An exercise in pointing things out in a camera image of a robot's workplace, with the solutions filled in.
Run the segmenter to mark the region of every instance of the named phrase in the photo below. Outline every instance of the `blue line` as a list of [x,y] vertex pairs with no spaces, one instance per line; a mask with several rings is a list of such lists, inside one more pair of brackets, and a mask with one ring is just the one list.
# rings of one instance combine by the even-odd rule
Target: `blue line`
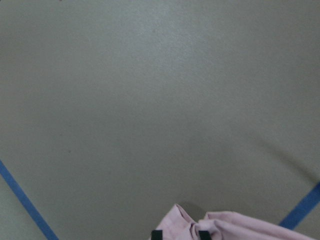
[[0,174],[2,175],[6,183],[9,185],[13,193],[16,195],[16,197],[19,199],[25,210],[32,217],[33,221],[37,224],[42,233],[45,235],[46,239],[59,240],[1,160]]
[[283,219],[279,226],[293,230],[320,202],[320,182]]

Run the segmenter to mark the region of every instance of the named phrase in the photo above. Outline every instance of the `pink fabric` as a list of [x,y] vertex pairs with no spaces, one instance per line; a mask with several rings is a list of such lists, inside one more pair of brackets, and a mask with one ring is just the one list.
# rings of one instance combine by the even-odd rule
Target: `pink fabric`
[[163,240],[198,240],[198,231],[209,231],[212,240],[315,240],[295,231],[236,212],[207,212],[195,222],[175,204],[156,228]]

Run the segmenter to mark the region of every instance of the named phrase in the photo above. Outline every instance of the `cloth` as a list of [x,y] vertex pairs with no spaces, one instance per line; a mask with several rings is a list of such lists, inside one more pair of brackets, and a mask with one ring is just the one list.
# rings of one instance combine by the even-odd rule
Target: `cloth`
[[199,240],[199,231],[208,231],[212,240],[315,240],[231,211],[207,212],[204,219],[195,222],[178,204],[166,214],[156,230],[162,230],[163,240]]

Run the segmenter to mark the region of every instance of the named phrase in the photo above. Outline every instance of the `gray surface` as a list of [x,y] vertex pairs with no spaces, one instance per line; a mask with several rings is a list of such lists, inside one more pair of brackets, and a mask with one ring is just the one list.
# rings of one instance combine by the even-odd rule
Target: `gray surface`
[[[0,18],[0,158],[60,239],[147,239],[174,203],[277,224],[320,180],[319,1],[3,0]],[[319,213],[297,230],[318,238]]]

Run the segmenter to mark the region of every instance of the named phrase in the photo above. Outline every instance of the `blue tape strip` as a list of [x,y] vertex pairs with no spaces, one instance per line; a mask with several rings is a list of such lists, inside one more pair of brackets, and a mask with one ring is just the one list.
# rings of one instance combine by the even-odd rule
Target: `blue tape strip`
[[283,219],[279,226],[293,230],[320,202],[320,182]]
[[25,210],[32,217],[33,221],[37,224],[42,233],[45,235],[46,239],[59,240],[1,160],[0,174],[2,175],[6,183],[9,185],[13,193],[16,195],[16,197],[19,199]]

